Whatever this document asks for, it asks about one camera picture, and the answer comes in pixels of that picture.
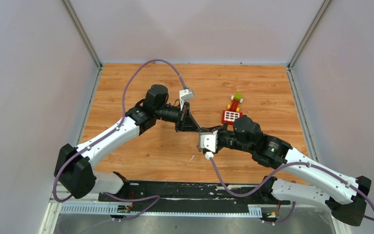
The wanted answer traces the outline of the silver keyring with clips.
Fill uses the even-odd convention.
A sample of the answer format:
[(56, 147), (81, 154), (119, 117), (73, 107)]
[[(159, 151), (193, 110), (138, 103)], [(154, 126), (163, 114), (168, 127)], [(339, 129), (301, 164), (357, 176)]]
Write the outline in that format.
[(197, 144), (197, 145), (196, 145), (196, 148), (197, 148), (198, 152), (202, 152), (202, 151), (203, 151), (203, 149), (202, 149), (202, 147), (201, 147), (200, 144)]

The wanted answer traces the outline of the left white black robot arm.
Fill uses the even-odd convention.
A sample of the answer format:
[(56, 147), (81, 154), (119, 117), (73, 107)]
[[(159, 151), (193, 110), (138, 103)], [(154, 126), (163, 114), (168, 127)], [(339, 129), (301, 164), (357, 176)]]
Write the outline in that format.
[(54, 170), (55, 184), (64, 186), (70, 193), (68, 199), (83, 198), (101, 182), (101, 177), (94, 173), (97, 164), (123, 143), (152, 128), (158, 120), (174, 123), (177, 132), (199, 132), (201, 128), (190, 112), (189, 100), (193, 98), (193, 90), (186, 88), (179, 91), (179, 104), (171, 105), (167, 102), (167, 87), (152, 85), (145, 98), (113, 126), (80, 145), (67, 143), (60, 148)]

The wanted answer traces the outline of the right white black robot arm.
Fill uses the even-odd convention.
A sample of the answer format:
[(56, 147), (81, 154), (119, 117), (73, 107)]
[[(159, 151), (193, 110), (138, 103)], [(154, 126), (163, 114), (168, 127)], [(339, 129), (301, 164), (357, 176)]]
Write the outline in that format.
[(202, 128), (199, 131), (199, 148), (206, 159), (223, 148), (250, 153), (259, 165), (272, 168), (257, 187), (243, 197), (259, 192), (264, 203), (288, 200), (324, 208), (337, 220), (359, 226), (366, 218), (366, 209), (374, 212), (368, 194), (371, 180), (365, 176), (351, 177), (333, 171), (302, 154), (288, 142), (264, 134), (258, 123), (248, 116), (227, 125)]

